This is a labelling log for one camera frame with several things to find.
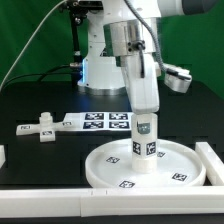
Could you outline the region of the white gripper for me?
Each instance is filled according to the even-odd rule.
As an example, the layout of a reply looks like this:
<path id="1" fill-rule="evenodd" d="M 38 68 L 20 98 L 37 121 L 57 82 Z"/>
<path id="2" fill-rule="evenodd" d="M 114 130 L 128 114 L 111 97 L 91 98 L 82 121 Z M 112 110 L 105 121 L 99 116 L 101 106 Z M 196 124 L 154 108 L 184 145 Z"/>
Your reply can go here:
<path id="1" fill-rule="evenodd" d="M 144 54 L 143 60 L 144 65 L 141 65 L 138 54 L 121 57 L 122 75 L 135 114 L 148 114 L 159 110 L 155 62 L 151 54 Z M 151 124 L 138 123 L 137 131 L 140 134 L 149 134 Z"/>

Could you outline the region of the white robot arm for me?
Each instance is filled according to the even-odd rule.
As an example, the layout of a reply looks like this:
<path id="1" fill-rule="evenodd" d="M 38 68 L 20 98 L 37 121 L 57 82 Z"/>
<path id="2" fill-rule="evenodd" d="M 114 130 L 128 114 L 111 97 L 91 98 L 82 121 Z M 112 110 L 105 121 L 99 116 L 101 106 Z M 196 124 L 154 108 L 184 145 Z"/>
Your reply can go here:
<path id="1" fill-rule="evenodd" d="M 94 94 L 126 90 L 134 116 L 132 130 L 147 135 L 155 130 L 159 110 L 157 72 L 166 74 L 174 91 L 187 91 L 192 77 L 187 70 L 163 62 L 157 20 L 211 10 L 218 0 L 98 0 L 91 7 L 88 54 L 83 60 L 79 88 Z"/>

